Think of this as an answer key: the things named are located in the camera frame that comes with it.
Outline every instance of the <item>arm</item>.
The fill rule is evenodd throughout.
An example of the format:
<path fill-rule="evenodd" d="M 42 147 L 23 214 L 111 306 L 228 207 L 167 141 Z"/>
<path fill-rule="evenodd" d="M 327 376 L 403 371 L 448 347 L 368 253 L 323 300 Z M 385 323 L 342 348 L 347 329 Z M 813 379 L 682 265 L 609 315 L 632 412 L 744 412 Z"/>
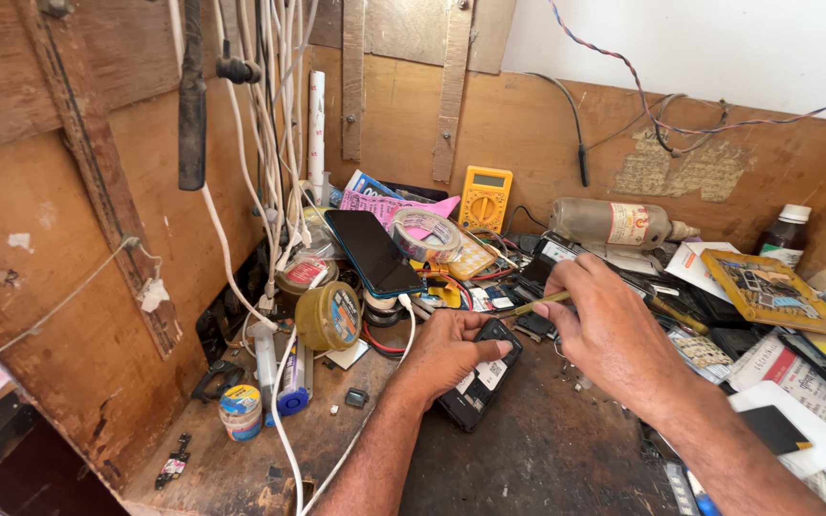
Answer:
<path fill-rule="evenodd" d="M 558 303 L 534 309 L 556 324 L 563 354 L 671 442 L 722 514 L 826 515 L 604 263 L 584 253 L 557 264 L 544 294 L 564 289 L 578 317 Z"/>
<path fill-rule="evenodd" d="M 372 417 L 315 514 L 396 514 L 422 414 L 477 364 L 505 356 L 505 341 L 470 342 L 488 314 L 435 311 L 388 380 Z"/>

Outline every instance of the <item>workbench surface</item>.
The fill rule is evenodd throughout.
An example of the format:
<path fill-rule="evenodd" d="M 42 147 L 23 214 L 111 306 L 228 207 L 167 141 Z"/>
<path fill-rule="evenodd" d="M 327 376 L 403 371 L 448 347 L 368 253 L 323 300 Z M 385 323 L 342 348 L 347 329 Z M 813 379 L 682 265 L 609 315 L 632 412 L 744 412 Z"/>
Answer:
<path fill-rule="evenodd" d="M 408 324 L 372 334 L 402 347 Z M 576 392 L 579 371 L 554 353 L 550 341 L 523 338 L 522 344 L 522 357 L 474 433 L 461 430 L 438 404 L 426 413 L 400 514 L 676 514 L 663 468 L 640 453 L 636 417 L 597 387 Z M 245 351 L 224 358 L 245 366 L 252 360 Z M 396 360 L 375 351 L 349 371 L 327 369 L 324 360 L 315 361 L 308 407 L 283 419 L 305 500 L 308 482 L 319 485 L 327 477 L 374 405 L 346 405 L 347 389 L 366 390 L 374 400 L 396 367 Z M 331 405 L 339 405 L 336 416 Z M 190 462 L 157 491 L 155 476 L 183 432 L 193 436 Z M 194 400 L 156 444 L 152 460 L 120 493 L 133 516 L 294 513 L 292 470 L 275 428 L 251 441 L 232 441 L 217 404 Z"/>

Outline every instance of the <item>hand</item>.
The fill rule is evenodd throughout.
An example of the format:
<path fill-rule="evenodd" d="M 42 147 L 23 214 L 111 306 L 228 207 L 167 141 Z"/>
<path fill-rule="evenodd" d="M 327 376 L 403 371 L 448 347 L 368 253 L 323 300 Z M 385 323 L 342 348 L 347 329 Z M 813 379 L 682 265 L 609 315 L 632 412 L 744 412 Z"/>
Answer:
<path fill-rule="evenodd" d="M 489 314 L 438 310 L 417 329 L 407 358 L 392 377 L 392 384 L 419 397 L 423 411 L 442 394 L 458 385 L 477 364 L 506 356 L 508 341 L 471 342 L 487 322 Z"/>
<path fill-rule="evenodd" d="M 563 354 L 599 387 L 647 420 L 696 395 L 697 376 L 642 299 L 597 256 L 585 252 L 557 264 L 543 293 L 564 289 L 578 317 L 559 303 L 538 303 L 534 311 L 556 324 Z"/>

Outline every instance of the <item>screw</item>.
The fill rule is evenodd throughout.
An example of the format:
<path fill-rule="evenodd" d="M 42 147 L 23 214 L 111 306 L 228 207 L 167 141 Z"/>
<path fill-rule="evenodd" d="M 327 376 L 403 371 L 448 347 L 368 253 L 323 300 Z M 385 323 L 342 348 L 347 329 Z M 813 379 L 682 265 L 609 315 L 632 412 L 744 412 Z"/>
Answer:
<path fill-rule="evenodd" d="M 75 6 L 69 0 L 38 0 L 38 8 L 56 18 L 65 18 L 75 12 Z"/>

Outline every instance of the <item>cardboard box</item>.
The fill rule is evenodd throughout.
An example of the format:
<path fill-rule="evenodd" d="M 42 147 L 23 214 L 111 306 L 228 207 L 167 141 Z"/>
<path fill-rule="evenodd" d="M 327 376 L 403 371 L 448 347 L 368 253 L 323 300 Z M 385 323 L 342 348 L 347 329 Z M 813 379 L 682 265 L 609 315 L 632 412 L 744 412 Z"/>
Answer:
<path fill-rule="evenodd" d="M 664 271 L 730 303 L 731 300 L 725 295 L 725 291 L 722 290 L 722 287 L 716 282 L 716 278 L 712 277 L 709 270 L 706 269 L 706 265 L 699 258 L 699 255 L 706 249 L 739 252 L 727 241 L 684 241 L 681 242 L 677 252 L 671 257 L 671 262 L 665 267 Z"/>

